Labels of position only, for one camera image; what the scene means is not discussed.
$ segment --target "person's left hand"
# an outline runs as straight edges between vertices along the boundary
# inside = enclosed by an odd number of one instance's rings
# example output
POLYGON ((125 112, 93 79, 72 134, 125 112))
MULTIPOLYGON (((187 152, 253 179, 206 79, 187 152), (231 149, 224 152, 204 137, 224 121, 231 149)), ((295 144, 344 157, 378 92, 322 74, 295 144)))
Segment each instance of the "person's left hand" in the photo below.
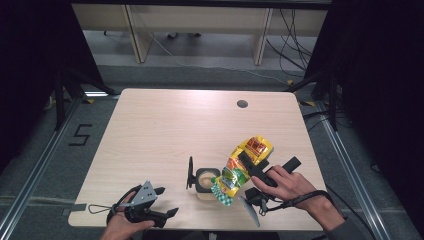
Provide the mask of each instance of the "person's left hand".
MULTIPOLYGON (((135 192, 130 193, 122 202, 128 202, 135 192)), ((130 238, 134 233, 151 228, 155 225, 154 221, 143 221, 131 223, 123 213, 124 208, 119 207, 117 213, 110 219, 101 240, 124 240, 130 238)))

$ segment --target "person's hand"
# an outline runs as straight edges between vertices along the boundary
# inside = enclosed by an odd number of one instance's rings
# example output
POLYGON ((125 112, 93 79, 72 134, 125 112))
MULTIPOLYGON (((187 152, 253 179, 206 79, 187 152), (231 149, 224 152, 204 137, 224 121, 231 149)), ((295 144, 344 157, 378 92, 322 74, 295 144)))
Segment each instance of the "person's hand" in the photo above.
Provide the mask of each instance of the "person's hand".
MULTIPOLYGON (((122 202, 128 202, 135 192, 130 193, 122 202)), ((134 233, 151 228, 155 225, 153 221, 131 223, 122 212, 123 207, 117 209, 117 213, 110 219, 101 240, 124 240, 129 239, 134 233)))
MULTIPOLYGON (((253 184, 262 192, 271 194, 283 201, 313 192, 316 188, 300 173, 288 173, 281 166, 274 166, 267 173, 277 187, 266 185, 257 177, 252 177, 253 184)), ((330 231, 344 222, 333 204, 324 196, 315 196, 300 202, 296 208, 307 211, 324 230, 330 231)))
MULTIPOLYGON (((257 177, 252 177, 253 184, 262 192, 271 194, 284 201, 317 190, 302 174, 297 172, 290 174, 278 165, 273 166, 271 170, 267 172, 267 175, 278 184, 277 187, 268 186, 257 177)), ((295 207, 308 210, 307 202, 308 201, 301 202, 295 207)))

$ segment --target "yellow snack bag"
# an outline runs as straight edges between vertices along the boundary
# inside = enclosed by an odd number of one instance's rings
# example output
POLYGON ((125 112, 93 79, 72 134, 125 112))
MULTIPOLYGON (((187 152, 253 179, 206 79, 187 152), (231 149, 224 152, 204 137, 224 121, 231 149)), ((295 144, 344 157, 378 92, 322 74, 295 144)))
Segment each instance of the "yellow snack bag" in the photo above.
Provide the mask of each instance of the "yellow snack bag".
POLYGON ((222 169, 221 176, 212 179, 214 186, 211 188, 217 199, 229 206, 237 191, 249 181, 243 163, 238 159, 238 155, 245 151, 254 165, 258 165, 262 160, 268 158, 273 151, 271 143, 262 136, 255 136, 243 141, 231 153, 226 166, 222 169))

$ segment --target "black strap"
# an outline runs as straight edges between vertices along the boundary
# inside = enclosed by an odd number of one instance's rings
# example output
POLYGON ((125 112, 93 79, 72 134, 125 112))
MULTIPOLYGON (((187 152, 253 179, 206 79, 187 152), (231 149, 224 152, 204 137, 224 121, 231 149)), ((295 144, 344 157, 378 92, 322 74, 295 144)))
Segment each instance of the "black strap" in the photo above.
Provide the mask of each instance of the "black strap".
POLYGON ((109 223, 110 219, 112 219, 112 217, 116 214, 116 209, 118 209, 119 204, 121 204, 121 202, 132 192, 138 192, 140 190, 142 186, 138 185, 136 187, 131 188, 130 190, 128 190, 128 192, 126 192, 119 200, 117 203, 113 204, 112 207, 110 208, 109 214, 106 217, 106 224, 109 223))
POLYGON ((326 197, 331 202, 331 204, 334 204, 333 199, 331 198, 330 194, 328 194, 324 190, 316 190, 316 191, 307 193, 305 195, 299 196, 297 198, 293 198, 291 200, 284 201, 284 203, 282 203, 280 206, 277 206, 277 207, 274 207, 274 208, 262 209, 262 211, 263 212, 269 212, 269 211, 275 211, 275 210, 278 210, 278 209, 294 207, 294 206, 296 206, 296 204, 299 204, 299 203, 301 203, 305 200, 308 200, 310 198, 313 198, 313 197, 316 197, 316 196, 319 196, 319 195, 326 197))

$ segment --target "round hole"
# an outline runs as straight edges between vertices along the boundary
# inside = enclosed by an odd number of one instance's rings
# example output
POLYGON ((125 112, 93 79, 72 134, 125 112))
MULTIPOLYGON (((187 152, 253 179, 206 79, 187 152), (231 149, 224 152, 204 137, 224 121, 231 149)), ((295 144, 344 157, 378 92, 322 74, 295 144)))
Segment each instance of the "round hole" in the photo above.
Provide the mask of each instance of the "round hole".
POLYGON ((246 108, 247 105, 248 105, 248 103, 245 100, 238 100, 237 101, 237 106, 239 106, 240 108, 246 108))

